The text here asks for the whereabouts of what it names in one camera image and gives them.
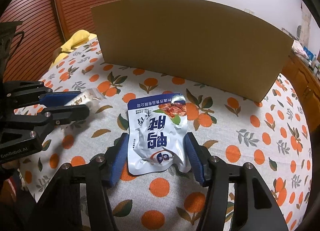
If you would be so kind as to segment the folded floral cloth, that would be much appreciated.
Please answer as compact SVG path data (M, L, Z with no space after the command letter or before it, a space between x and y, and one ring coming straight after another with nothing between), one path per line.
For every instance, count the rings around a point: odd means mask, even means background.
M306 59L306 60L309 60L309 61L311 60L310 57L305 52L305 50L303 49L303 47L302 47L302 45L300 44L299 41L294 40L291 49L296 55L298 55L302 59Z

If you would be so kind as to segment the small white snack packet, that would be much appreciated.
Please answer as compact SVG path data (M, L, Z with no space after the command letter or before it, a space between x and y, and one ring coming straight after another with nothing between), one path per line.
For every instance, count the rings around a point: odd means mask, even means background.
M97 88L90 88L78 94L65 106L86 105L93 112L104 99L105 96Z

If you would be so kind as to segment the floral curtain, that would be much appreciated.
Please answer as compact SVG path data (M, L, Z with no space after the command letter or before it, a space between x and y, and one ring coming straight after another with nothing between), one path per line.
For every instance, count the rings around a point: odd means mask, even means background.
M300 28L299 40L302 46L308 47L312 14L303 1L301 1L300 3L300 9L302 12L302 22L300 25L301 28Z

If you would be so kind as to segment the white blue duck snack packet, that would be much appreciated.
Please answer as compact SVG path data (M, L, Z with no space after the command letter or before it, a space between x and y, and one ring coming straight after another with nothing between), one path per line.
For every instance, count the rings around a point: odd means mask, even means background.
M191 169L183 144L188 128L183 94L160 94L130 100L127 113L130 174L161 172L173 164L183 173Z

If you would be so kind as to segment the brown louvered wardrobe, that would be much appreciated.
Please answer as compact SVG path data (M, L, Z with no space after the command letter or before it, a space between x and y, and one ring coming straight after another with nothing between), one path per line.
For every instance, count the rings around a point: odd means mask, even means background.
M38 80L49 69L54 52L76 31L95 32L91 7L116 0L9 0L1 22L21 21L11 44L3 80Z

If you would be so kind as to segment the brown cardboard box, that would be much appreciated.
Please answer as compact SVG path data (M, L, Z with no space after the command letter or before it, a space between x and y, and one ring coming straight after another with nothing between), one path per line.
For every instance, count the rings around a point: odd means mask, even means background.
M268 22L205 0L120 0L91 9L106 62L178 76L259 102L293 39Z

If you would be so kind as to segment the wooden sideboard cabinet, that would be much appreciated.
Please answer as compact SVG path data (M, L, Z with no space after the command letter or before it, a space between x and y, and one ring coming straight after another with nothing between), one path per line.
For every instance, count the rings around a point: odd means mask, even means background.
M291 82L302 105L309 132L319 126L319 79L300 57L291 52L281 73Z

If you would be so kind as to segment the orange print tablecloth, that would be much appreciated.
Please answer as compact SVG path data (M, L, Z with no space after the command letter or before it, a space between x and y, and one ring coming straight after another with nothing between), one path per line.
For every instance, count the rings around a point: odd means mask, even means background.
M311 190L311 143L302 106L285 76L277 77L261 102L253 102L182 78L108 64L92 39L41 79L54 91L96 88L105 98L87 120L57 128L43 151L21 159L20 171L33 198L40 198L62 163L88 163L128 130L130 100L181 93L189 110L188 130L198 143L227 163L251 162L288 229L302 222ZM192 173L171 166L142 176L124 169L108 197L120 230L195 230L206 193Z

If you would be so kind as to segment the yellow plush toy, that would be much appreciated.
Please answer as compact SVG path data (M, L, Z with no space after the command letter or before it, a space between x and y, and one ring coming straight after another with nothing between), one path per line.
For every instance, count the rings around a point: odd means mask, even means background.
M96 34L89 33L84 29L75 32L68 41L54 50L52 63L49 68L51 69L58 65L61 60L68 56L68 54L79 48L82 44L94 39L96 36Z

